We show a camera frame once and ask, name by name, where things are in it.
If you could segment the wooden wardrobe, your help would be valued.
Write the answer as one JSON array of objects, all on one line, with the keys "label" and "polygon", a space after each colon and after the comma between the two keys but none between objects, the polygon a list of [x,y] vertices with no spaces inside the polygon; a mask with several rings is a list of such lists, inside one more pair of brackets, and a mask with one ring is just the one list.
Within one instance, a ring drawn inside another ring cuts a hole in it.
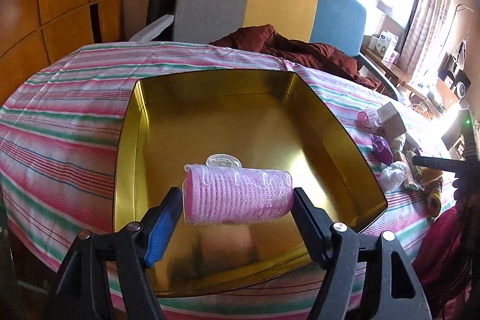
[{"label": "wooden wardrobe", "polygon": [[1,0],[1,99],[81,46],[122,40],[122,0]]}]

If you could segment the purple plastic toy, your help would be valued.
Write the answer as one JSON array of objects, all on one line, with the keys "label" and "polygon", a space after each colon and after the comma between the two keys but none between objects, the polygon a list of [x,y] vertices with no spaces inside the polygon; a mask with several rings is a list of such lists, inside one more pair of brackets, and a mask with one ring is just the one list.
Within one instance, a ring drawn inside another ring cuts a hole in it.
[{"label": "purple plastic toy", "polygon": [[387,142],[387,140],[378,135],[371,134],[370,139],[372,142],[373,152],[377,159],[389,166],[393,163],[393,153],[391,152],[391,148]]}]

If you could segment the tricolour fabric headboard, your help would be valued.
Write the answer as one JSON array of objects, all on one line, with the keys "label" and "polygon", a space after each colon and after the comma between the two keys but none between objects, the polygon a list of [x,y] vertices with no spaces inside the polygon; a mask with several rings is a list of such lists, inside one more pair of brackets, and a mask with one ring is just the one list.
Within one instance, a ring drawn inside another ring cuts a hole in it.
[{"label": "tricolour fabric headboard", "polygon": [[283,37],[360,53],[366,10],[356,0],[176,0],[173,39],[208,44],[238,28],[270,24]]}]

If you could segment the white product box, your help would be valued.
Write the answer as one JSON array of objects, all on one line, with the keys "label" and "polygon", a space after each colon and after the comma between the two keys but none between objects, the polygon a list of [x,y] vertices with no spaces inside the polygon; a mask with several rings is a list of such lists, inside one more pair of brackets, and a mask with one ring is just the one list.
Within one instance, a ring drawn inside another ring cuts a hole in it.
[{"label": "white product box", "polygon": [[381,58],[383,64],[390,66],[399,56],[395,49],[398,39],[399,37],[390,31],[381,31],[377,37],[371,37],[368,48]]}]

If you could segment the dark red blanket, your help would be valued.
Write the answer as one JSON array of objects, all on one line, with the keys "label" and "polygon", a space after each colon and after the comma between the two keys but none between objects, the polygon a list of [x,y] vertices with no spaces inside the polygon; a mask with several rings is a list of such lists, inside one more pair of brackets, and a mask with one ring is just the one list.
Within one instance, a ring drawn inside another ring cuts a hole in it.
[{"label": "dark red blanket", "polygon": [[362,76],[358,62],[334,46],[290,40],[280,35],[271,24],[239,28],[237,31],[211,42],[219,46],[268,54],[356,82],[371,90],[380,86],[380,80]]}]

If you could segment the small black speaker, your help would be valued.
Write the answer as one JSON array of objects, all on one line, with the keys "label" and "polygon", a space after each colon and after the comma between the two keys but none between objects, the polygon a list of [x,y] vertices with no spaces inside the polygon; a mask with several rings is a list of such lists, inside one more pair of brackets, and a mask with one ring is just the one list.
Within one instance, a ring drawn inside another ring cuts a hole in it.
[{"label": "small black speaker", "polygon": [[439,79],[452,91],[460,101],[466,96],[471,81],[463,70],[441,71]]}]

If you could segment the clear plastic clip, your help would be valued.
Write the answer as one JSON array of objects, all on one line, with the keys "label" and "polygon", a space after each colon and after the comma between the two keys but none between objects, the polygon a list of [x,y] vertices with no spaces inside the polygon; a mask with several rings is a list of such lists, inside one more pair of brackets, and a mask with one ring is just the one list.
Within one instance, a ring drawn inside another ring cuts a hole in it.
[{"label": "clear plastic clip", "polygon": [[230,154],[212,154],[206,160],[207,166],[222,166],[230,168],[242,168],[242,164],[237,157]]}]

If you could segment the striped bed cover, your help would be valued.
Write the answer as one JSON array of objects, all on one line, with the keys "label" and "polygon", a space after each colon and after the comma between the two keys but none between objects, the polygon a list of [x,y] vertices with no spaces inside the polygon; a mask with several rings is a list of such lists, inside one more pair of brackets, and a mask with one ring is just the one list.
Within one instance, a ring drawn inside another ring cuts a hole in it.
[{"label": "striped bed cover", "polygon": [[[216,68],[293,71],[340,120],[378,176],[358,111],[390,99],[289,60],[230,48],[160,42],[84,46],[27,79],[1,106],[1,190],[10,229],[56,272],[77,233],[112,231],[120,129],[135,82]],[[413,260],[433,224],[423,196],[386,193],[387,211],[368,230],[397,235]],[[167,319],[306,319],[325,272],[291,274],[225,294],[159,299]]]}]

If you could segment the wooden desk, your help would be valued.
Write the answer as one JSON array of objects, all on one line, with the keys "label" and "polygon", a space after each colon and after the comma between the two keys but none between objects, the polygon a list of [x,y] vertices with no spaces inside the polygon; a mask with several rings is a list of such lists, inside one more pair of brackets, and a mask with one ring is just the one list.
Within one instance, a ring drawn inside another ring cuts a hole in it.
[{"label": "wooden desk", "polygon": [[428,119],[440,118],[447,113],[442,101],[437,101],[433,92],[422,91],[420,87],[413,87],[404,78],[405,75],[394,65],[388,66],[371,49],[363,47],[360,50],[362,58],[367,58],[375,65],[378,71],[390,81],[390,83],[405,95],[404,100],[413,107],[415,111],[424,115]]}]

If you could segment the white plastic bag ball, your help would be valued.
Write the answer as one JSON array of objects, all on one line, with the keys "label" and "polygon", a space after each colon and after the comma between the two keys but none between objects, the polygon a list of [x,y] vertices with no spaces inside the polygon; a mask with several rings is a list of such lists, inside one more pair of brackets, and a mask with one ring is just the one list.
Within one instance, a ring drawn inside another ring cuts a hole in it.
[{"label": "white plastic bag ball", "polygon": [[408,166],[403,162],[393,162],[382,170],[378,182],[384,193],[399,188],[407,179]]}]

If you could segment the grey bed rail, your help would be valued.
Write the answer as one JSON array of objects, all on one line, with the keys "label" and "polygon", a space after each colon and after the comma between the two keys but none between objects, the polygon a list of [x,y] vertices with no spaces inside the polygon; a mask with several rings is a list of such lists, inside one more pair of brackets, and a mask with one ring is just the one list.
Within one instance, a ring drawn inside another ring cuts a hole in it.
[{"label": "grey bed rail", "polygon": [[149,42],[158,37],[166,28],[171,26],[174,21],[174,15],[163,15],[145,28],[129,38],[132,42]]}]

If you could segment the cardboard piece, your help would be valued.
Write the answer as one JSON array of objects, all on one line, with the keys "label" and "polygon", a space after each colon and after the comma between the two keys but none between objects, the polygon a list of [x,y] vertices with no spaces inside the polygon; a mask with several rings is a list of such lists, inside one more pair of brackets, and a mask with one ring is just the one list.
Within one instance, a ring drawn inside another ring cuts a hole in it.
[{"label": "cardboard piece", "polygon": [[377,110],[377,117],[388,141],[394,140],[407,132],[399,111],[391,102]]}]

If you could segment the pink hair roller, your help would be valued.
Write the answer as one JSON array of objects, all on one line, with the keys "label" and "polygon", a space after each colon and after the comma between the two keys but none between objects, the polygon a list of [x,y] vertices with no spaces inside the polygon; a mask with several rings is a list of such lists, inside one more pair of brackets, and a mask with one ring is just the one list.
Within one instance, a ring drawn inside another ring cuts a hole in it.
[{"label": "pink hair roller", "polygon": [[251,224],[288,214],[294,201],[287,171],[190,164],[182,184],[185,221]]}]

